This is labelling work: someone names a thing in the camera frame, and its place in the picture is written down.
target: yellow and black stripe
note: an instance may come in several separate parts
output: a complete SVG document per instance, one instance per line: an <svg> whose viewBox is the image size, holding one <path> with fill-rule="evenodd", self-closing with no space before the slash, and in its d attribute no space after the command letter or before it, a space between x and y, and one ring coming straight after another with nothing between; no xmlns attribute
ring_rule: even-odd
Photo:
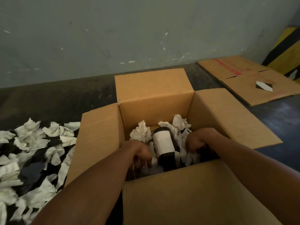
<svg viewBox="0 0 300 225"><path fill-rule="evenodd" d="M300 83L300 27L287 27L262 65Z"/></svg>

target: floor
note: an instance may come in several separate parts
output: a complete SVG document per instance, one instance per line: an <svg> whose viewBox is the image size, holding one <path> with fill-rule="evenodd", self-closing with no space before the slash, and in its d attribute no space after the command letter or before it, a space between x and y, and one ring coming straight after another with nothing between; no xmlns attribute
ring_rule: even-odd
<svg viewBox="0 0 300 225"><path fill-rule="evenodd" d="M167 68L184 68L194 90L224 87L197 64L156 70ZM258 151L300 171L300 95L253 107L238 100L283 141ZM115 102L114 75L0 89L0 130L15 129L29 117L58 123L80 121L82 113ZM113 213L122 215L122 198L117 205ZM120 221L121 216L110 217L107 223Z"/></svg>

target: forearm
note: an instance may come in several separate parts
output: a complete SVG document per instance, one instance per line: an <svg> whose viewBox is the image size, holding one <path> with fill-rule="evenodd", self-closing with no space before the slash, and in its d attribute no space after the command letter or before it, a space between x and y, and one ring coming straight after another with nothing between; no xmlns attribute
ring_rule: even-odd
<svg viewBox="0 0 300 225"><path fill-rule="evenodd" d="M228 165L240 182L284 225L300 221L300 175L288 166L230 140L215 130L204 142Z"/></svg>
<svg viewBox="0 0 300 225"><path fill-rule="evenodd" d="M123 146L66 186L35 224L105 224L122 190L135 149Z"/></svg>

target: open cardboard box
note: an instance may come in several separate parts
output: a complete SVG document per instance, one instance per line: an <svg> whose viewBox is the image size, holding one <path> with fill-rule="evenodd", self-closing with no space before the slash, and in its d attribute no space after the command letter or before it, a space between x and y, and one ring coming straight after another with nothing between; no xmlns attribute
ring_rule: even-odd
<svg viewBox="0 0 300 225"><path fill-rule="evenodd" d="M207 59L198 64L250 106L300 94L300 84L240 56ZM257 81L271 84L273 92L256 88Z"/></svg>
<svg viewBox="0 0 300 225"><path fill-rule="evenodd" d="M250 148L282 143L226 89L194 91L184 69L115 77L118 103L82 115L66 185L117 150L137 123L180 114ZM221 161L125 182L124 224L280 224Z"/></svg>

